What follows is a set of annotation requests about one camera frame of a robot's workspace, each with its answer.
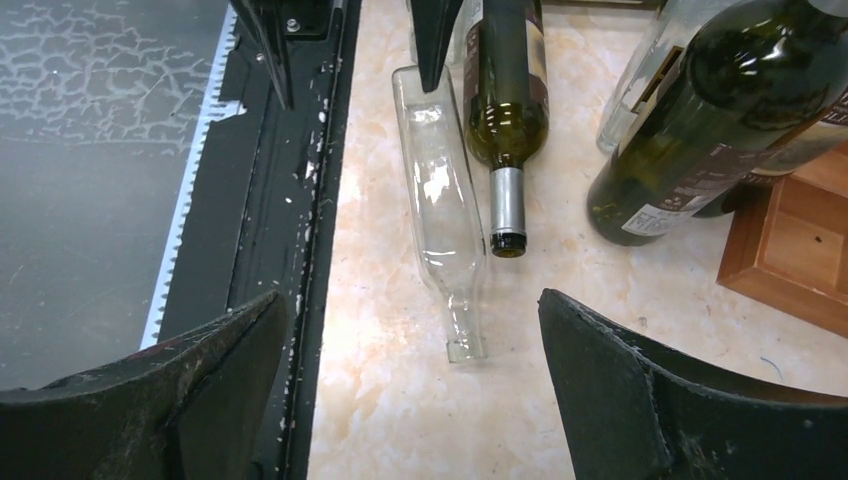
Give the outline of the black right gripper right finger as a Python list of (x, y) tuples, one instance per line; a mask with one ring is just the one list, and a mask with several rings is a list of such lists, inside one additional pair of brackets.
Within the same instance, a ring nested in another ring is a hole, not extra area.
[(579, 479), (843, 479), (847, 401), (732, 372), (546, 289), (539, 321)]

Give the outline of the clear glass bottle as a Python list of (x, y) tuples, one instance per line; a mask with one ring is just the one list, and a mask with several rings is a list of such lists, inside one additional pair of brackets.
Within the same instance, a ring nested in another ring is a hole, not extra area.
[(486, 247), (452, 78), (424, 92), (410, 65), (391, 76), (419, 272), (440, 308), (448, 360), (487, 358), (478, 312)]

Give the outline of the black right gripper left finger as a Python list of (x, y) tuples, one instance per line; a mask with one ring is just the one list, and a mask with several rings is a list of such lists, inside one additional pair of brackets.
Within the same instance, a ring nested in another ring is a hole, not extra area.
[(1, 394), (5, 479), (258, 479), (287, 318), (268, 292), (39, 389)]

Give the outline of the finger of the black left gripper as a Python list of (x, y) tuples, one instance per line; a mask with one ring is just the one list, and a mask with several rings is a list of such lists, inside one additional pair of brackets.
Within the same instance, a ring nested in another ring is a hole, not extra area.
[(462, 0), (411, 0), (410, 9), (421, 87), (439, 85)]
[(294, 107), (290, 56), (286, 43), (287, 17), (283, 0), (231, 0), (248, 36), (263, 55), (281, 106)]

